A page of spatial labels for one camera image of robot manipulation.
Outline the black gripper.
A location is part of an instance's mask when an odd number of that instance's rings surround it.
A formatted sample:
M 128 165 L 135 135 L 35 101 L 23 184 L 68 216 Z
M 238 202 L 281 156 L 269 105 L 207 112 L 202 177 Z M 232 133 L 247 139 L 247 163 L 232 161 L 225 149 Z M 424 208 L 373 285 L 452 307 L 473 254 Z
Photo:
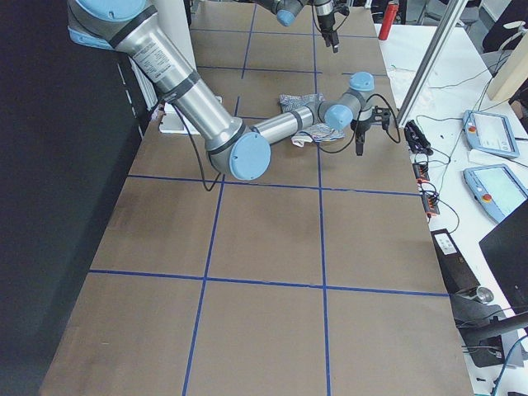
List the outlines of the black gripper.
M 334 12 L 327 15 L 317 15 L 318 28 L 325 41 L 327 47 L 332 48 L 332 52 L 336 54 L 339 51 L 339 37 L 337 31 L 334 29 L 336 23 Z
M 387 107 L 370 107 L 359 114 L 359 119 L 351 122 L 351 129 L 355 133 L 356 155 L 364 154 L 365 134 L 374 122 L 380 122 L 385 132 L 389 131 L 390 109 Z

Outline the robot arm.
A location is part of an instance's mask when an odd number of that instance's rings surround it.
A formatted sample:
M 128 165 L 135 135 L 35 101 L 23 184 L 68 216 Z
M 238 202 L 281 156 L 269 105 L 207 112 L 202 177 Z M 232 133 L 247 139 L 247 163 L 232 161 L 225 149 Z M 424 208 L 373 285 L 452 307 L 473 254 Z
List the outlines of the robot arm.
M 69 1 L 68 30 L 72 41 L 129 55 L 205 141 L 211 165 L 239 180 L 259 178 L 271 161 L 271 145 L 312 125 L 325 124 L 340 131 L 351 127 L 356 153 L 362 155 L 365 132 L 374 120 L 389 125 L 388 107 L 374 105 L 374 78 L 351 75 L 348 89 L 336 101 L 317 97 L 254 126 L 228 113 L 196 71 L 193 55 L 180 48 L 190 39 L 168 29 L 172 12 L 156 1 Z
M 342 14 L 348 17 L 350 14 L 347 2 L 322 0 L 252 0 L 250 3 L 266 9 L 276 17 L 276 20 L 283 26 L 288 27 L 293 24 L 300 12 L 310 6 L 312 17 L 316 28 L 323 37 L 325 45 L 336 54 L 339 50 L 339 36 L 336 26 L 335 15 Z

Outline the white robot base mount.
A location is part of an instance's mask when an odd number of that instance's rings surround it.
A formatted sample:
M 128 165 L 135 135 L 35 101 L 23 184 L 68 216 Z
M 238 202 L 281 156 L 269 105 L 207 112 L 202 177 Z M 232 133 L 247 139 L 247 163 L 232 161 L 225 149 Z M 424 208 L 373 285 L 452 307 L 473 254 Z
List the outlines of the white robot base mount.
M 218 148 L 236 133 L 230 129 L 232 116 L 224 109 L 196 71 L 188 20 L 183 1 L 156 1 L 157 12 L 146 21 L 153 35 L 154 53 L 167 57 L 161 65 L 156 86 L 162 90 L 165 107 L 174 107 L 173 115 L 160 121 L 163 133 L 192 135 L 205 138 L 205 147 Z

